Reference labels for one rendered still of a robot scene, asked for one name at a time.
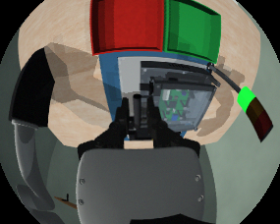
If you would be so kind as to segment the green bin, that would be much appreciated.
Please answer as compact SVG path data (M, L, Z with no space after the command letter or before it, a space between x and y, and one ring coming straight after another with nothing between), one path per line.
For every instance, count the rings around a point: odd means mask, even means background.
M221 15L214 10L195 0L164 0L163 32L162 51L217 63Z

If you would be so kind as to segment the red open-top bin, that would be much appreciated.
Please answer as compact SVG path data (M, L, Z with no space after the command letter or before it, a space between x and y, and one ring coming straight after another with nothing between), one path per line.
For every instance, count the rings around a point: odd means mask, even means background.
M90 0L89 26L92 56L162 52L164 0Z

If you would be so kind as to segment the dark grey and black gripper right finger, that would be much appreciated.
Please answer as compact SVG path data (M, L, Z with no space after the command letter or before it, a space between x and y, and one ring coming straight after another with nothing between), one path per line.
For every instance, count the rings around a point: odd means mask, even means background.
M154 106L153 97L149 97L146 102L146 122L148 134L153 138L153 148L185 146L192 148L199 158L199 142L183 139L182 136L169 129L167 123L161 119L159 107Z

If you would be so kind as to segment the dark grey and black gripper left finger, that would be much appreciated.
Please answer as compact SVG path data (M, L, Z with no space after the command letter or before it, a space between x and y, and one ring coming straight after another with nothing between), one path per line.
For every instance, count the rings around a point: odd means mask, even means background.
M129 122L129 98L123 97L122 105L117 107L115 121L110 123L109 129L96 137L95 140L89 140L78 145L79 160L81 160L84 152L90 149L124 148L124 138L129 134Z

